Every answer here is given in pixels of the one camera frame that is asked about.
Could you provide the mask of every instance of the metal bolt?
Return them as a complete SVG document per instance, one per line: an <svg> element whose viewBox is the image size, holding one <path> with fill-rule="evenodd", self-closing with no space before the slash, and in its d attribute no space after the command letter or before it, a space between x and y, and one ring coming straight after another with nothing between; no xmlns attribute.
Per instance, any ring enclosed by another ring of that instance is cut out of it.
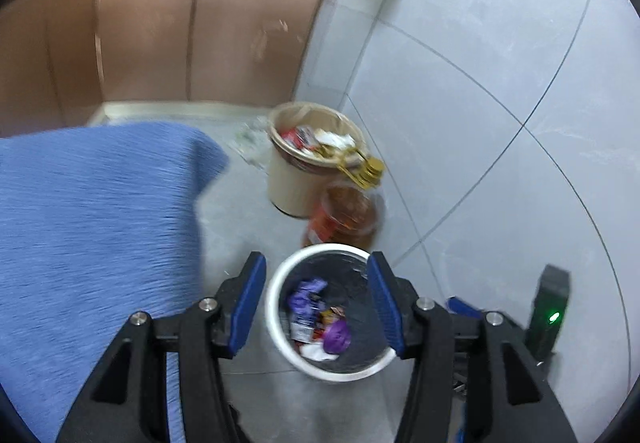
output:
<svg viewBox="0 0 640 443"><path fill-rule="evenodd" d="M202 299L198 304L198 306L203 311L212 311L218 307L218 301L214 298L207 297Z"/></svg>
<svg viewBox="0 0 640 443"><path fill-rule="evenodd" d="M420 308L422 311L429 311L436 307L436 303L427 297L420 297L417 301L415 301L415 305Z"/></svg>
<svg viewBox="0 0 640 443"><path fill-rule="evenodd" d="M134 326L142 326L148 318L148 315L144 311L136 311L129 317L129 322Z"/></svg>
<svg viewBox="0 0 640 443"><path fill-rule="evenodd" d="M499 326L504 321L504 317L500 315L497 311L490 311L486 314L486 321L489 322L492 326Z"/></svg>

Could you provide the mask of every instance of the blue towel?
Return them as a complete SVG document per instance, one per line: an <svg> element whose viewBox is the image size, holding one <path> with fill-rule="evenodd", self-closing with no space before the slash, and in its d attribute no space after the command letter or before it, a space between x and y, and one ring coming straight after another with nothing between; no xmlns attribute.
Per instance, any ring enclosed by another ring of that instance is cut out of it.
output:
<svg viewBox="0 0 640 443"><path fill-rule="evenodd" d="M166 123L0 140L0 383L42 443L129 314L199 298L194 199L227 160Z"/></svg>

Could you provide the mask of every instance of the brown cabinet door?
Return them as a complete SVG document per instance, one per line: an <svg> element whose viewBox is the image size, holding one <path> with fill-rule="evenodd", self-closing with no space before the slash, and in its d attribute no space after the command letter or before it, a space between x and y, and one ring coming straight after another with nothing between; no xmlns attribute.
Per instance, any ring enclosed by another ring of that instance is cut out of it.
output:
<svg viewBox="0 0 640 443"><path fill-rule="evenodd" d="M197 0L190 99L290 100L319 1Z"/></svg>
<svg viewBox="0 0 640 443"><path fill-rule="evenodd" d="M105 100L186 100L193 0L100 0Z"/></svg>
<svg viewBox="0 0 640 443"><path fill-rule="evenodd" d="M86 124L102 103L95 30L95 0L48 1L49 51L68 126Z"/></svg>
<svg viewBox="0 0 640 443"><path fill-rule="evenodd" d="M64 126L46 41L46 0L14 0L0 9L0 134Z"/></svg>

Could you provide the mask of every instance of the plastic bottle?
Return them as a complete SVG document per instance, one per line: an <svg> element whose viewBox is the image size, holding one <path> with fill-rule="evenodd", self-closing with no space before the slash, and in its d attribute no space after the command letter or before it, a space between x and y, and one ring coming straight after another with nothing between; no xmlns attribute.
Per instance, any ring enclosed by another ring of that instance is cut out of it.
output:
<svg viewBox="0 0 640 443"><path fill-rule="evenodd" d="M344 166L338 168L347 178L330 183L322 192L306 227L303 246L341 243L368 250L384 221L380 180L385 164L378 158L365 158L354 173Z"/></svg>

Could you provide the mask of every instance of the beige trash can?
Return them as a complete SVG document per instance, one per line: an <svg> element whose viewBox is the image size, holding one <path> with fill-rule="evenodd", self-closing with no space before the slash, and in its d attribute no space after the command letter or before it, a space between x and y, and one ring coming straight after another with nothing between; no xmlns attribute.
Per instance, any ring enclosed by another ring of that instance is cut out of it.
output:
<svg viewBox="0 0 640 443"><path fill-rule="evenodd" d="M351 134L356 147L367 152L362 131L336 110L310 102L287 102L270 114L269 137L273 144L269 165L268 195L271 202L290 216L308 218L318 203L324 186L340 174L338 157L319 159L306 156L287 144L279 133L296 126L311 126L336 134ZM354 167L362 158L353 154L346 160Z"/></svg>

